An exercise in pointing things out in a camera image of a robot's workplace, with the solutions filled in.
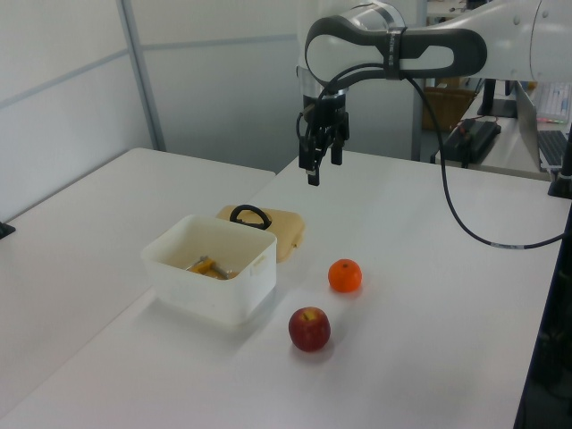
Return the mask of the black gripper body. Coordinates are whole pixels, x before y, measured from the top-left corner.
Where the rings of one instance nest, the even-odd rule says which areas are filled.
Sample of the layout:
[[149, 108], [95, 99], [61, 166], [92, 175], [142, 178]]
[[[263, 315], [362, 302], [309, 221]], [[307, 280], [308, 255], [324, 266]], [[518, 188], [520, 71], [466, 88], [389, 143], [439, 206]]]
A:
[[346, 112], [346, 95], [336, 94], [326, 95], [319, 103], [317, 117], [314, 119], [314, 110], [311, 106], [315, 104], [315, 97], [303, 96], [303, 107], [307, 110], [305, 120], [310, 127], [310, 135], [314, 135], [318, 130], [334, 129], [341, 135], [349, 135], [349, 115]]

